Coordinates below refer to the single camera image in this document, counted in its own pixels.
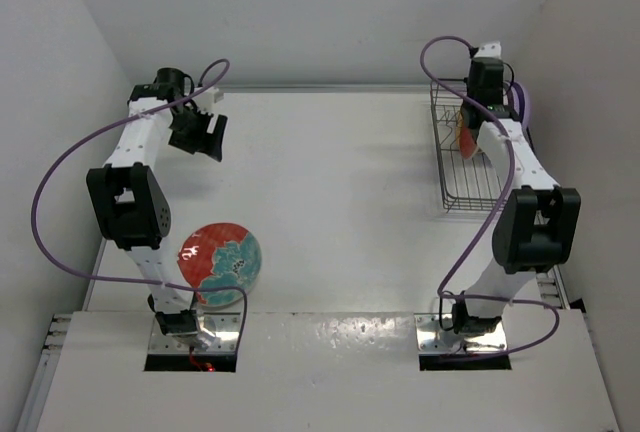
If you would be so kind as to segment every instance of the wall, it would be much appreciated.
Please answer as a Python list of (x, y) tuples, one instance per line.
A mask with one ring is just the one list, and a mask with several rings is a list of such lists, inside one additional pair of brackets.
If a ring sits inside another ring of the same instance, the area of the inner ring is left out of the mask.
[[(130, 83), (81, 0), (0, 0), (0, 430), (13, 430), (54, 312), (82, 303), (86, 284), (57, 271), (29, 229), (32, 194), (76, 139), (126, 114)], [(46, 243), (90, 270), (98, 233), (84, 175), (115, 136), (85, 147), (45, 190)]]
[[(225, 83), (424, 82), (418, 55), (436, 35), (522, 44), (544, 0), (84, 0), (134, 81), (161, 66), (196, 74), (212, 58)], [(441, 76), (461, 76), (464, 50), (434, 49)]]
[(549, 0), (516, 62), (534, 98), (543, 163), (583, 198), (565, 275), (584, 297), (627, 431), (640, 423), (638, 30), (637, 0)]

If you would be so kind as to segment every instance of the metal mounting plate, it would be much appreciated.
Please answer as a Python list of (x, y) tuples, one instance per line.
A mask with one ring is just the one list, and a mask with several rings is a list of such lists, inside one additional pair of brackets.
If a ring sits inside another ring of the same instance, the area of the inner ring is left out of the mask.
[[(415, 321), (419, 355), (477, 355), (500, 352), (507, 348), (502, 322), (490, 334), (463, 336), (443, 330), (438, 314), (415, 314)], [(442, 314), (442, 323), (445, 328), (450, 327), (451, 314)]]
[[(193, 355), (232, 355), (235, 353), (240, 332), (240, 314), (198, 312), (200, 330), (206, 332), (209, 346), (195, 349)], [(186, 355), (189, 346), (173, 337), (162, 335), (160, 326), (154, 320), (149, 338), (148, 355)]]

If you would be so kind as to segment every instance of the black wire dish rack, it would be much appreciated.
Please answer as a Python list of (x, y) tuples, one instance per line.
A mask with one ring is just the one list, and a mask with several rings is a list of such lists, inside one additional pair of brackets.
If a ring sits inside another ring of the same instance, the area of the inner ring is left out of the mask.
[[(447, 81), (447, 85), (466, 93), (462, 81)], [(430, 95), (444, 209), (489, 212), (496, 204), (502, 183), (484, 154), (468, 160), (460, 154), (457, 125), (462, 101), (436, 83), (431, 84)]]

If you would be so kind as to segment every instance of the dish rack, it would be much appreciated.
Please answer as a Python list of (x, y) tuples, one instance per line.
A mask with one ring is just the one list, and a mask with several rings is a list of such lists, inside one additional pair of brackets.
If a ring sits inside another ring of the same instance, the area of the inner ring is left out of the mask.
[[(462, 80), (446, 80), (446, 84), (462, 94)], [(440, 85), (431, 83), (431, 116), (436, 143), (442, 206), (451, 211), (475, 212), (484, 215), (495, 206), (503, 184), (484, 154), (465, 160), (457, 142), (458, 114), (462, 100)], [(557, 267), (537, 275), (540, 296), (545, 302), (569, 308), (569, 300)]]

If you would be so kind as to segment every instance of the flower design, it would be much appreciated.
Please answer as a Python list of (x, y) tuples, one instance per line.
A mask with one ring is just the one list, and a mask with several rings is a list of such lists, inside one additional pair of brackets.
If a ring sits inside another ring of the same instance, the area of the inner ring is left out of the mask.
[[(242, 287), (245, 292), (253, 286), (262, 264), (262, 255), (258, 241), (252, 234), (241, 242), (226, 242), (216, 247), (213, 257), (212, 275), (200, 283), (200, 287)], [(222, 307), (240, 299), (242, 295), (235, 290), (224, 292), (203, 292), (204, 303), (211, 307)]]

